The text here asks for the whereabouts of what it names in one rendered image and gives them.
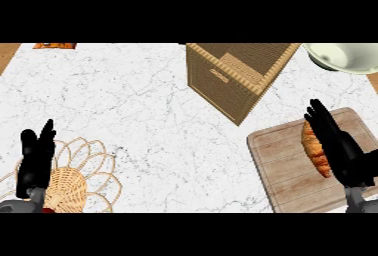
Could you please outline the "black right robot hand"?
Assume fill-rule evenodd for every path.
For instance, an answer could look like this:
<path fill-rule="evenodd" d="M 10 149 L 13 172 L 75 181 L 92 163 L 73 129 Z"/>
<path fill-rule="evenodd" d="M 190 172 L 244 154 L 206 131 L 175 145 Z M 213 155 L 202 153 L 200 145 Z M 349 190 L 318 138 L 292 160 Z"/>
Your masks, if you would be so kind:
<path fill-rule="evenodd" d="M 378 149 L 364 153 L 351 135 L 335 123 L 318 99 L 309 100 L 304 118 L 321 144 L 335 178 L 348 187 L 374 185 L 378 177 Z"/>

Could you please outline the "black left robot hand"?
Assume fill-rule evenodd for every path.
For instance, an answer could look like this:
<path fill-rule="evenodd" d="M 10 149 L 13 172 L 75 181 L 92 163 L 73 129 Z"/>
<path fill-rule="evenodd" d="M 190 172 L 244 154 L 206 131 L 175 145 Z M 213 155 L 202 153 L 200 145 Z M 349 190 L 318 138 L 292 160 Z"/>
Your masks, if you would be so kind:
<path fill-rule="evenodd" d="M 30 129 L 24 129 L 20 132 L 21 161 L 16 182 L 16 197 L 20 199 L 29 197 L 29 189 L 35 187 L 45 189 L 48 187 L 54 135 L 51 119 L 47 120 L 39 134 L 35 134 Z"/>

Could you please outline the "golden brown croissant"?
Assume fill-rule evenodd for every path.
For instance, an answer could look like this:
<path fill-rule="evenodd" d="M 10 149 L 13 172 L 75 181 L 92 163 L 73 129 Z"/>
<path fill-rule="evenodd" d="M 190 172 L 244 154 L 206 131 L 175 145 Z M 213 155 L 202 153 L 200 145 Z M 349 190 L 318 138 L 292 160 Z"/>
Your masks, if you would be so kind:
<path fill-rule="evenodd" d="M 327 159 L 324 156 L 324 152 L 321 149 L 321 144 L 314 135 L 311 126 L 308 122 L 304 122 L 301 129 L 301 144 L 304 147 L 305 155 L 311 161 L 311 164 L 318 172 L 318 174 L 324 177 L 330 177 L 330 166 L 327 163 Z"/>

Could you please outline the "wooden cutting board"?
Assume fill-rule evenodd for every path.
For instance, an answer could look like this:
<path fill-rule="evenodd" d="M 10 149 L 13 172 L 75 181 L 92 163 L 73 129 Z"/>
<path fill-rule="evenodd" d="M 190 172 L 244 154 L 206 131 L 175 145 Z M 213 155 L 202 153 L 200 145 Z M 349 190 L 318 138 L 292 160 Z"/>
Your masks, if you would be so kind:
<path fill-rule="evenodd" d="M 301 144 L 304 120 L 252 132 L 246 143 L 268 202 L 275 213 L 345 211 L 343 188 L 324 178 Z"/>

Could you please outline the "tan wicker basket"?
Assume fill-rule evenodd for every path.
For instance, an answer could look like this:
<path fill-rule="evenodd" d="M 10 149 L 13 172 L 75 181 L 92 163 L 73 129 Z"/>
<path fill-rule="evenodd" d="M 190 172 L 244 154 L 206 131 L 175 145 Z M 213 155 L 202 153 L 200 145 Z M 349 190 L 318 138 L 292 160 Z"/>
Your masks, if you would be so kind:
<path fill-rule="evenodd" d="M 55 140 L 44 205 L 54 213 L 112 213 L 122 184 L 115 176 L 115 156 L 100 140 Z"/>

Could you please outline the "pale green bowl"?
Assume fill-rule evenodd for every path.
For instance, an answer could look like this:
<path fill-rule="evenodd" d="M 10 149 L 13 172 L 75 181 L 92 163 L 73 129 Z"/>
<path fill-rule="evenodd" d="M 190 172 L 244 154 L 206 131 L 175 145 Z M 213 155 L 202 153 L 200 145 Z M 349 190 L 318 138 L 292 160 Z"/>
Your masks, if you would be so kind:
<path fill-rule="evenodd" d="M 358 75 L 378 72 L 378 43 L 304 43 L 302 46 L 321 69 Z"/>

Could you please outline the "brown woven placemat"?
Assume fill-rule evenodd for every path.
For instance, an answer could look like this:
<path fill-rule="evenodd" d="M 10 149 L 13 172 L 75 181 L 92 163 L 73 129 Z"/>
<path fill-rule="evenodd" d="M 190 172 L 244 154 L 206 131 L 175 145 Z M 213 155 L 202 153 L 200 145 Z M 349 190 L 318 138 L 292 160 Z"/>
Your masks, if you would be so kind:
<path fill-rule="evenodd" d="M 262 98 L 299 43 L 187 43 L 187 85 L 236 126 Z"/>

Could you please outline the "orange packet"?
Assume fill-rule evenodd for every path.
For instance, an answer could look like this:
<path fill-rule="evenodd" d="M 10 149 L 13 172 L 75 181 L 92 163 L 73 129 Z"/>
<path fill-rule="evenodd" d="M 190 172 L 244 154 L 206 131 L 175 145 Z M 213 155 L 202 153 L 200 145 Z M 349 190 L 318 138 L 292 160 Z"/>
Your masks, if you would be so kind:
<path fill-rule="evenodd" d="M 75 49 L 76 43 L 35 43 L 32 49 Z"/>

